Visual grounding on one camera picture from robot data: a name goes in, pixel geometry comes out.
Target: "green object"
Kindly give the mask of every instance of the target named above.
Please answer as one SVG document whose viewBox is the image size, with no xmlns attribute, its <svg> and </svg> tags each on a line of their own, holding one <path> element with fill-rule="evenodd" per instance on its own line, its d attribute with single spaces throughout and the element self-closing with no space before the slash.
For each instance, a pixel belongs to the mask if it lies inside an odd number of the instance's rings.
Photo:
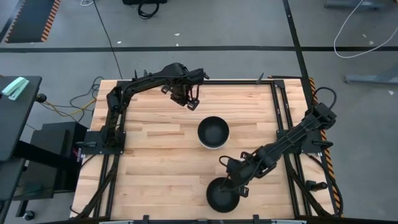
<svg viewBox="0 0 398 224">
<path fill-rule="evenodd" d="M 5 87 L 1 93 L 3 95 L 9 96 L 8 98 L 10 100 L 16 100 L 28 84 L 29 81 L 26 78 L 19 77 Z"/>
</svg>

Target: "wooden tabletop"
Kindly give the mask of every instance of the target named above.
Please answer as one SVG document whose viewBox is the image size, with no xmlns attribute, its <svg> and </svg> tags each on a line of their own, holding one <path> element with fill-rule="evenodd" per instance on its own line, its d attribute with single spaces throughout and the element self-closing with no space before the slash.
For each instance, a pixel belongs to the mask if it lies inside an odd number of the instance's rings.
<svg viewBox="0 0 398 224">
<path fill-rule="evenodd" d="M 300 80 L 284 81 L 296 125 L 307 104 Z M 91 130 L 99 131 L 104 125 L 106 94 L 116 82 L 101 82 Z M 279 91 L 278 97 L 283 108 Z M 169 98 L 160 88 L 132 98 L 127 109 L 126 148 L 119 163 L 112 220 L 142 220 L 143 215 L 155 220 L 252 219 L 253 214 L 260 218 L 294 217 L 283 159 L 270 174 L 250 182 L 249 197 L 241 198 L 232 212 L 218 213 L 206 201 L 207 185 L 216 177 L 226 176 L 225 167 L 218 162 L 220 156 L 239 158 L 242 151 L 252 152 L 276 140 L 277 122 L 269 85 L 203 85 L 195 111 Z M 229 139 L 222 149 L 205 149 L 198 140 L 197 127 L 208 116 L 219 116 L 229 125 Z M 287 129 L 284 114 L 282 117 Z M 318 164 L 307 156 L 301 156 L 301 160 L 305 179 L 326 182 Z M 74 210 L 80 212 L 98 188 L 102 161 L 103 156 L 97 155 L 80 172 Z M 296 191 L 300 212 L 304 214 L 297 186 Z M 326 211 L 333 212 L 329 191 L 313 194 Z M 106 199 L 103 197 L 101 214 Z"/>
</svg>

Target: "gray floor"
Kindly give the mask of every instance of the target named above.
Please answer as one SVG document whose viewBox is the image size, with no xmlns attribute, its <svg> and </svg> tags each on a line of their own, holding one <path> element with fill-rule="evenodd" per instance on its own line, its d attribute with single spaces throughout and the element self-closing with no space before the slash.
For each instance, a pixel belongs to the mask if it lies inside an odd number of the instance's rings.
<svg viewBox="0 0 398 224">
<path fill-rule="evenodd" d="M 16 0 L 0 2 L 2 27 Z M 62 1 L 46 43 L 5 44 L 10 47 L 107 47 L 95 8 L 81 7 L 79 0 Z M 132 7 L 121 1 L 98 0 L 99 11 L 115 47 L 270 45 L 293 46 L 282 1 L 273 0 L 173 0 L 161 5 L 159 14 L 143 21 Z M 371 46 L 388 38 L 398 21 L 398 4 L 386 1 L 382 11 L 355 14 L 341 34 L 340 46 Z M 347 10 L 324 9 L 323 1 L 290 1 L 301 46 L 332 46 Z M 389 45 L 398 45 L 398 36 Z M 344 55 L 355 52 L 344 52 Z M 301 76 L 295 52 L 218 51 L 218 52 L 118 52 L 124 78 L 134 69 L 155 72 L 172 62 L 188 68 L 203 67 L 211 78 L 257 78 L 266 75 Z M 398 52 L 374 52 L 354 59 L 338 58 L 333 52 L 305 52 L 308 74 L 317 86 L 334 88 L 338 101 L 334 107 L 338 120 L 327 131 L 335 143 L 331 150 L 338 185 L 345 203 L 345 216 L 398 220 L 398 177 L 394 160 L 398 129 L 398 87 L 347 85 L 349 73 L 372 75 L 397 63 Z M 0 74 L 40 75 L 40 92 L 49 101 L 67 105 L 73 96 L 86 93 L 97 76 L 119 77 L 110 52 L 0 54 Z M 327 92 L 320 99 L 331 100 Z M 90 97 L 77 103 L 83 105 Z M 35 105 L 28 123 L 40 129 L 44 123 L 68 121 Z M 82 120 L 89 126 L 90 114 Z M 29 141 L 32 130 L 25 128 L 22 140 Z M 68 217 L 73 194 L 56 195 L 51 200 L 30 202 L 28 209 L 36 219 L 15 218 L 13 203 L 6 223 L 41 223 Z"/>
</svg>

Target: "white cable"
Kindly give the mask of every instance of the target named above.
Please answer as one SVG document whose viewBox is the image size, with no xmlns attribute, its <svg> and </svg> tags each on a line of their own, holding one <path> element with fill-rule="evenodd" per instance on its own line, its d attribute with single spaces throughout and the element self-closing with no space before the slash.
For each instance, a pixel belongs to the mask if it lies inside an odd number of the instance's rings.
<svg viewBox="0 0 398 224">
<path fill-rule="evenodd" d="M 341 31 L 343 30 L 344 26 L 346 25 L 348 19 L 351 17 L 352 14 L 354 14 L 355 10 L 362 4 L 363 1 L 364 1 L 364 0 L 361 0 L 361 2 L 355 7 L 355 9 L 351 12 L 351 14 L 350 14 L 350 15 L 347 17 L 347 19 L 344 21 L 343 25 L 342 25 L 341 28 L 340 28 L 340 31 L 337 33 L 337 36 L 336 36 L 336 38 L 335 38 L 335 41 L 333 42 L 333 48 L 334 48 L 334 50 L 335 50 L 335 53 L 337 54 L 337 56 L 339 56 L 339 57 L 341 57 L 341 58 L 355 58 L 355 57 L 358 57 L 358 56 L 360 56 L 360 55 L 364 55 L 364 54 L 366 54 L 366 53 L 369 53 L 369 52 L 372 52 L 372 51 L 374 51 L 374 50 L 377 50 L 377 49 L 381 48 L 383 45 L 385 45 L 386 43 L 388 43 L 388 42 L 395 36 L 395 34 L 396 34 L 397 31 L 398 31 L 398 26 L 397 26 L 396 30 L 392 33 L 391 37 L 390 37 L 388 40 L 386 40 L 386 41 L 385 41 L 384 43 L 382 43 L 380 46 L 375 47 L 375 48 L 373 48 L 373 49 L 371 49 L 371 50 L 368 50 L 368 51 L 366 51 L 366 52 L 362 52 L 362 53 L 360 53 L 360 54 L 352 55 L 352 56 L 342 56 L 342 55 L 338 54 L 338 53 L 337 53 L 337 50 L 336 50 L 336 41 L 337 41 L 337 38 L 340 36 L 340 33 L 341 33 Z"/>
<path fill-rule="evenodd" d="M 90 6 L 94 3 L 94 0 L 91 0 L 91 2 L 88 4 L 83 4 L 83 2 L 90 2 L 90 0 L 81 0 L 81 2 L 80 2 L 81 6 Z"/>
</svg>

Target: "floor mat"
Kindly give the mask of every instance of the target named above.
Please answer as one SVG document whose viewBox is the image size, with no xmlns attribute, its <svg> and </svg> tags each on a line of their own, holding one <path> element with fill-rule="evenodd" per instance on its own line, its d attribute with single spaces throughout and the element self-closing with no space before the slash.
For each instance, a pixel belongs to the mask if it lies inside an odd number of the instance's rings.
<svg viewBox="0 0 398 224">
<path fill-rule="evenodd" d="M 6 43 L 47 41 L 60 0 L 25 0 L 5 39 Z"/>
</svg>

